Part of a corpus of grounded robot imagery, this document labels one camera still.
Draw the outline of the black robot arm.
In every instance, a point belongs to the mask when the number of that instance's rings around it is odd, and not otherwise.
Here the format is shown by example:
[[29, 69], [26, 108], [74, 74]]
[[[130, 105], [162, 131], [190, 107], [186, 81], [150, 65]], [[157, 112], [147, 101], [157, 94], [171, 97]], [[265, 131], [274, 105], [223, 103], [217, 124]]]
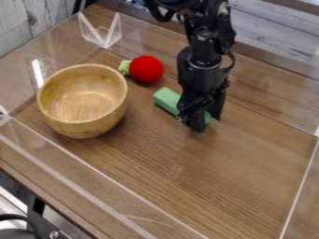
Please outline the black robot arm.
[[206, 118], [219, 119], [226, 102], [229, 76], [225, 57], [233, 58], [237, 32], [229, 0], [143, 0], [155, 19], [178, 19], [185, 26], [189, 46], [178, 55], [182, 95], [178, 119], [197, 133], [207, 127]]

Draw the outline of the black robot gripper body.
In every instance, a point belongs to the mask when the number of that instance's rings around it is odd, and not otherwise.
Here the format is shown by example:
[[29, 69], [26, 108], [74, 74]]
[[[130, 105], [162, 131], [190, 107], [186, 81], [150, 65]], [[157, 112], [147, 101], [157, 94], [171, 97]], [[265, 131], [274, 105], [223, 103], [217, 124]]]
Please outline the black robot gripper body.
[[214, 64], [202, 65], [191, 59], [191, 48], [185, 48], [178, 56], [178, 71], [179, 71], [179, 85], [182, 87], [183, 103], [197, 100], [199, 97], [205, 98], [201, 108], [207, 111], [214, 102], [217, 89], [223, 81], [229, 81], [233, 67], [222, 67], [222, 59], [218, 59]]

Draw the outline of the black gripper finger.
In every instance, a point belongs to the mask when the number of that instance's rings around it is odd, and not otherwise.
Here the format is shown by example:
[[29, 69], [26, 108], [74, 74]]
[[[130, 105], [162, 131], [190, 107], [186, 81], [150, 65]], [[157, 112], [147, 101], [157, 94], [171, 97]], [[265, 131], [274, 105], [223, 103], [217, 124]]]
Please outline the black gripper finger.
[[217, 120], [221, 120], [229, 87], [230, 87], [230, 82], [223, 81], [219, 88], [217, 89], [215, 96], [214, 96], [214, 102], [207, 109], [213, 118]]
[[182, 121], [194, 133], [202, 134], [206, 129], [205, 109], [198, 105], [187, 105], [181, 110]]

